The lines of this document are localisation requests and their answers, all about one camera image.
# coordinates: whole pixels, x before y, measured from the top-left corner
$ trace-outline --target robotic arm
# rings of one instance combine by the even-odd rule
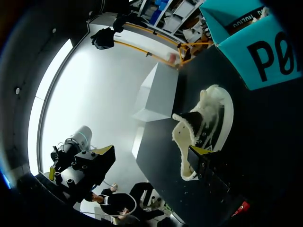
[[[38,180],[58,199],[73,206],[81,202],[94,185],[100,185],[116,160],[114,146],[90,151],[92,132],[82,126],[59,148],[53,147],[48,176]]]

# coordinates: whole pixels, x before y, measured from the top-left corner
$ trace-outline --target white cube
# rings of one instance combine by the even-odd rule
[[[141,85],[133,117],[144,122],[170,118],[177,82],[176,69],[157,63]]]

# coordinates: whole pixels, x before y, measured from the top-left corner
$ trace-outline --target storage shelf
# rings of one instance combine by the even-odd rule
[[[143,2],[142,2],[142,4],[141,4],[141,7],[140,7],[140,9],[139,9],[138,17],[141,16],[142,11],[143,11],[143,8],[144,8],[146,2],[147,2],[147,0],[143,0]]]
[[[174,35],[176,33],[176,31],[178,31],[178,29],[184,24],[184,22],[193,14],[193,12],[200,7],[200,5],[205,2],[205,0],[200,0],[195,6],[194,8],[190,11],[190,13],[181,20],[181,23],[179,24],[179,26],[172,32],[172,35]]]
[[[158,27],[156,27],[156,26],[154,26],[154,25],[151,25],[151,24],[148,24],[148,23],[146,23],[146,25],[147,25],[149,28],[151,28],[151,29],[153,29],[153,30],[157,30],[157,31],[159,31],[159,32],[161,32],[161,33],[167,35],[168,37],[170,37],[170,38],[172,38],[172,39],[174,39],[174,40],[179,41],[179,42],[182,43],[182,44],[185,44],[185,43],[186,43],[184,40],[182,40],[182,39],[180,39],[180,38],[174,36],[172,33],[169,33],[169,32],[166,32],[166,31],[162,30],[161,28],[158,28]]]
[[[161,18],[163,17],[164,13],[167,11],[167,9],[169,8],[170,4],[173,2],[173,0],[169,0],[166,7],[164,8],[164,10],[160,13],[158,19],[156,20],[155,26],[158,25],[159,21],[161,20]]]

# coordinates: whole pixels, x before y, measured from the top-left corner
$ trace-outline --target teal box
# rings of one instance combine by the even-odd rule
[[[293,48],[273,15],[229,34],[260,15],[262,8],[257,0],[207,0],[200,6],[214,43],[250,90],[301,76]]]

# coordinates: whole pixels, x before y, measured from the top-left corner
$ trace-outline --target black table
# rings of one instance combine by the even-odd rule
[[[253,182],[256,193],[252,196],[271,204],[285,191],[302,158],[302,79],[249,91],[213,46],[180,70],[173,112],[191,110],[200,90],[212,84],[225,88],[234,104],[233,126],[223,148]],[[146,123],[137,164],[187,224],[218,226],[239,207],[239,201],[219,204],[199,181],[181,179],[180,151],[171,135],[177,123],[173,119]]]

